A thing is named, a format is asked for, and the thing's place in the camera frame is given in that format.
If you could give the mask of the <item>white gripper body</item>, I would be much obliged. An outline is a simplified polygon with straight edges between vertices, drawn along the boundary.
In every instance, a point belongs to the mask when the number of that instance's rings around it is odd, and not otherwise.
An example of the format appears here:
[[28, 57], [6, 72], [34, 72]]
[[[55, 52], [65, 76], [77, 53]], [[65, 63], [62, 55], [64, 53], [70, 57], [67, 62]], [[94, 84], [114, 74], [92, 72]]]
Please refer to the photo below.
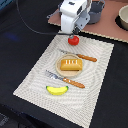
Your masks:
[[78, 33], [90, 20], [92, 0], [64, 0], [60, 6], [61, 30], [66, 34]]

